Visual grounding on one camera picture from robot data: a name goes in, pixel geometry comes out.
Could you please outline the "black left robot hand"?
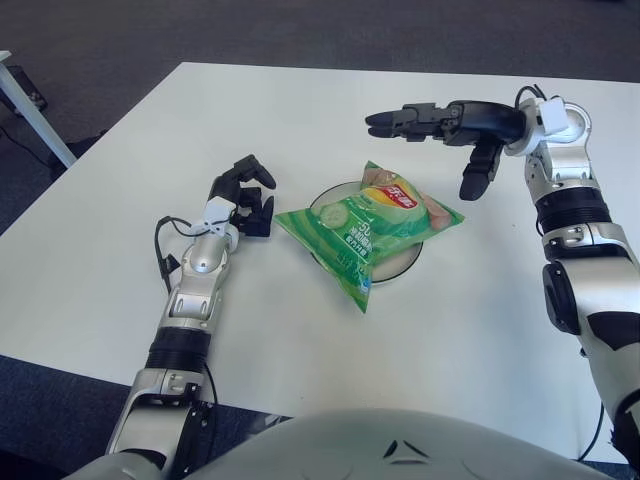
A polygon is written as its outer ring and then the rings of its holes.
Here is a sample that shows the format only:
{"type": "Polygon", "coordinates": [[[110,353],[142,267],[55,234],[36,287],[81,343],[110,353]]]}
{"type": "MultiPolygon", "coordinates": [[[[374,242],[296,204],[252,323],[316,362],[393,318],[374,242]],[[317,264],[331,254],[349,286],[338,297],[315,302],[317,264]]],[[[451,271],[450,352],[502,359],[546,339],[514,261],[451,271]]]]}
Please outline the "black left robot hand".
{"type": "Polygon", "coordinates": [[[230,224],[249,237],[267,238],[271,233],[274,197],[262,202],[260,187],[242,187],[242,183],[256,180],[263,187],[274,190],[276,181],[253,155],[247,155],[213,182],[208,199],[223,198],[234,204],[230,224]]]}

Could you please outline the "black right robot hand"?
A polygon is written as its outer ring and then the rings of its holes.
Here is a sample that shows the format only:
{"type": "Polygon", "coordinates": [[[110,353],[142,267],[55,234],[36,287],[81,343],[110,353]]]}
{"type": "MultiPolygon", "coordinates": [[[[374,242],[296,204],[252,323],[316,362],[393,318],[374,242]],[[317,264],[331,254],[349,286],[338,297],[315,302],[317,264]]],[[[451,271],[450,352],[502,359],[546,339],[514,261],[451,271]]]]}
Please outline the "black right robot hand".
{"type": "Polygon", "coordinates": [[[432,138],[446,146],[471,146],[459,198],[475,201],[494,180],[504,147],[523,138],[526,119],[508,105],[456,100],[442,108],[434,103],[406,104],[369,115],[365,123],[376,138],[401,137],[408,142],[432,138]]]}

